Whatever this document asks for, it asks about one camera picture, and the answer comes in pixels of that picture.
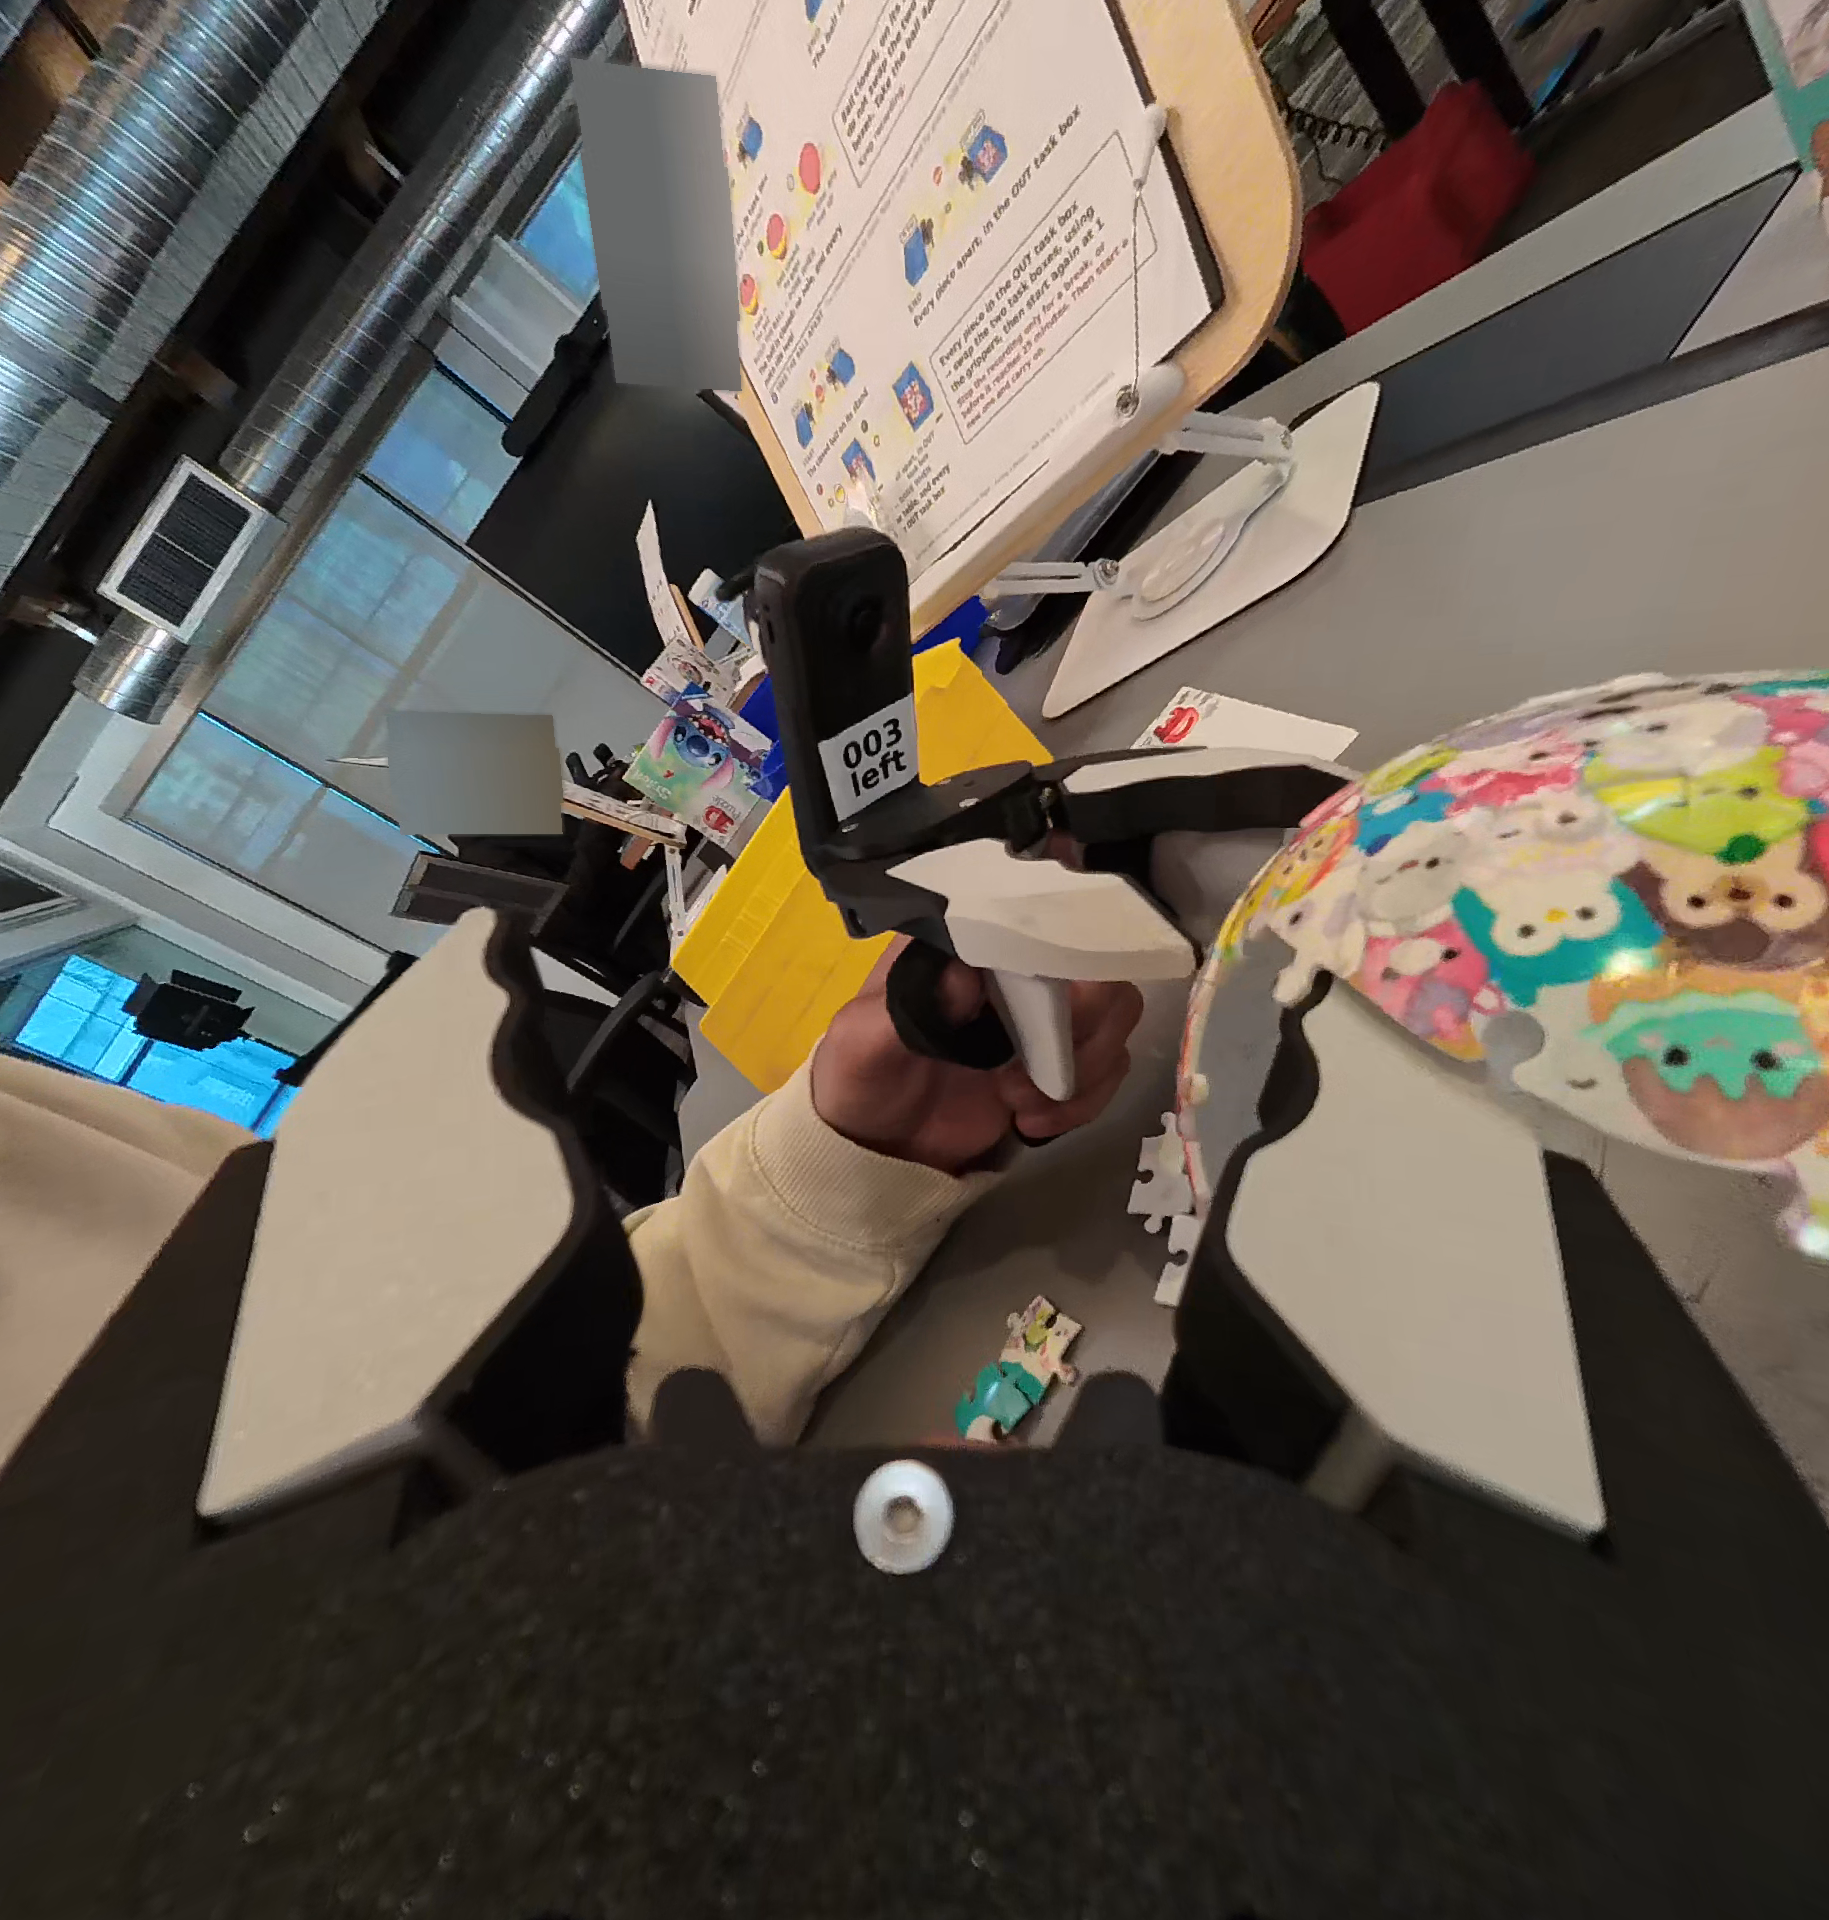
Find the stacked blue plastic bins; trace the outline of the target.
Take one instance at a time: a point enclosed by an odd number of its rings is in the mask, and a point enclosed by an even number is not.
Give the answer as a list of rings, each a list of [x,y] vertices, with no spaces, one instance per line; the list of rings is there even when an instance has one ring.
[[[1039,598],[1030,597],[1009,597],[992,604],[968,598],[930,632],[917,636],[912,654],[922,655],[954,645],[984,674],[1007,676],[1029,659],[1033,640],[1027,629],[1036,607]]]

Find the glass window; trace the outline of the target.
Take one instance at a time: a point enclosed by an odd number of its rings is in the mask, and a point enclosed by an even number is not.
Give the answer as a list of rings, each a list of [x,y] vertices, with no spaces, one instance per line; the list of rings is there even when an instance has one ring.
[[[189,974],[137,980],[86,954],[0,978],[0,1052],[230,1118],[268,1139],[295,1057],[258,1039],[241,992]]]

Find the person's left forearm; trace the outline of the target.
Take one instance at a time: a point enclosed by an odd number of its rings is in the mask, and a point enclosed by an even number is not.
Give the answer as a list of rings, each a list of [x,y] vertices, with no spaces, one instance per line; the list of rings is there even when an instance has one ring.
[[[622,1223],[641,1282],[629,1426],[647,1427],[673,1374],[712,1372],[758,1443],[797,1443],[822,1390],[998,1178],[843,1139],[819,1117],[802,1067],[702,1147],[680,1193]]]

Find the black office chair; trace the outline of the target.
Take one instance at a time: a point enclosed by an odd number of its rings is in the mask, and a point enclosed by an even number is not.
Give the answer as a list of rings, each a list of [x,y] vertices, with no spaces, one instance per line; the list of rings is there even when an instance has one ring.
[[[590,829],[531,961],[551,1057],[615,1209],[658,1205],[682,1182],[680,1110],[696,1078],[661,869],[627,865],[615,837]]]

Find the black panel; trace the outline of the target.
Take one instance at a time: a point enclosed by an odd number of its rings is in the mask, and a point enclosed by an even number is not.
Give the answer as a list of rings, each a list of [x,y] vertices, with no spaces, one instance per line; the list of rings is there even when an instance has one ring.
[[[798,525],[752,432],[698,392],[619,384],[597,305],[556,342],[502,449],[511,475],[469,549],[627,672],[661,652],[639,565],[656,511],[673,588],[731,582]]]

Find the teal puzzle piece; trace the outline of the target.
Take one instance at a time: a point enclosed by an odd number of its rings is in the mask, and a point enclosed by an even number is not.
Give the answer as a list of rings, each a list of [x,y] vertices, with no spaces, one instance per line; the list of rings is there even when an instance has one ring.
[[[1058,1386],[1073,1386],[1080,1369],[1071,1348],[1083,1326],[1051,1299],[1039,1295],[1007,1315],[1007,1339],[954,1409],[954,1430],[963,1444],[998,1444],[1015,1434]]]

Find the white board stand base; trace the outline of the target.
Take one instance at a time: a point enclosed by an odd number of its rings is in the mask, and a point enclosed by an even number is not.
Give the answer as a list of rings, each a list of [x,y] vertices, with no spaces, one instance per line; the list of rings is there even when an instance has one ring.
[[[1040,702],[1045,723],[1088,705],[1308,574],[1348,529],[1379,409],[1381,384],[1369,380],[1292,429],[1293,474],[1284,493],[1256,517],[1215,574],[1174,612],[1138,621],[1124,601],[1088,597]],[[1231,507],[1242,467],[1180,519],[1199,512],[1201,502]]]

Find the blue creature toy package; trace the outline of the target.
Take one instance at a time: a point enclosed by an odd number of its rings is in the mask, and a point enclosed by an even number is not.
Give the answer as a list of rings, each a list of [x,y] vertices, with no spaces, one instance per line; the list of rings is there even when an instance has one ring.
[[[771,802],[775,757],[768,733],[691,683],[666,705],[624,781],[643,803],[729,849]]]

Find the white round disc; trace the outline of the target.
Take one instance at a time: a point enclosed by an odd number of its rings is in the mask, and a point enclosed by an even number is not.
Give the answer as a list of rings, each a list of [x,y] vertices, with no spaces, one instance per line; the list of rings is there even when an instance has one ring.
[[[1119,563],[1119,585],[1124,607],[1138,621],[1148,621],[1174,612],[1239,545],[1254,508],[1201,502],[1191,512],[1144,540]]]

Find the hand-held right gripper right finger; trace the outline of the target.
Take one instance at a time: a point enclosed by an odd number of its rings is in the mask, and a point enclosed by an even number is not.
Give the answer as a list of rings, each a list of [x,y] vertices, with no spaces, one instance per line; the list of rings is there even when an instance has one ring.
[[[1539,1143],[1352,991],[1284,1017],[1174,1359],[1240,1460],[1343,1514],[1412,1475],[1605,1530]]]

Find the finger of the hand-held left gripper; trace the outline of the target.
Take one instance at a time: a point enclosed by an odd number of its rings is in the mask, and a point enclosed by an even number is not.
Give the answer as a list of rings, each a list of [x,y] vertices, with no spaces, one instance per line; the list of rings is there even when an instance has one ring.
[[[949,951],[979,974],[1141,983],[1197,967],[1191,938],[1119,875],[984,839],[907,858],[891,877],[938,898]]]
[[[1035,769],[1051,829],[1082,849],[1167,833],[1286,833],[1343,795],[1352,773],[1259,750],[1119,750]]]

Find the colourful puzzle ball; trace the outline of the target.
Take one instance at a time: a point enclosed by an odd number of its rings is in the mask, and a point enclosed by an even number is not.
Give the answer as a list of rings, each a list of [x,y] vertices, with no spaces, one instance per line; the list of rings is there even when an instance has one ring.
[[[1829,1263],[1829,672],[1625,676],[1444,733],[1310,803],[1226,914],[1180,1044],[1247,954],[1287,1007],[1343,985],[1596,1132],[1790,1183]]]

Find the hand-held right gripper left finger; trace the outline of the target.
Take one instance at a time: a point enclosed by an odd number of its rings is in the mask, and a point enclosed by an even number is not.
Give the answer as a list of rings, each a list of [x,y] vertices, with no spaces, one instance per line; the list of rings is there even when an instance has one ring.
[[[334,1038],[273,1141],[197,1515],[242,1523],[414,1457],[563,1290],[542,1432],[627,1432],[641,1288],[544,1041],[531,938],[469,912]]]

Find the red bag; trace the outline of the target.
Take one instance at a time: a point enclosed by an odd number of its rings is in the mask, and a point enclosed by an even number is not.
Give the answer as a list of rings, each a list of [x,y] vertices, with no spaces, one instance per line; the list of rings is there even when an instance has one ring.
[[[1471,268],[1534,183],[1479,84],[1447,84],[1418,127],[1310,209],[1302,273],[1350,336]]]

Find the person's left hand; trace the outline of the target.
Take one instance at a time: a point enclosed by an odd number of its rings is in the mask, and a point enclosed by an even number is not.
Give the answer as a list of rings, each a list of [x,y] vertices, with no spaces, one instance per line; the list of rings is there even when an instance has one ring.
[[[984,1170],[1010,1141],[1058,1141],[1097,1118],[1130,1069],[1141,992],[1130,983],[1071,983],[1075,1092],[1050,1100],[1022,1064],[994,1072],[910,1052],[886,1010],[886,978],[907,938],[878,958],[861,992],[831,1021],[810,1064],[816,1114],[878,1156],[949,1174]]]

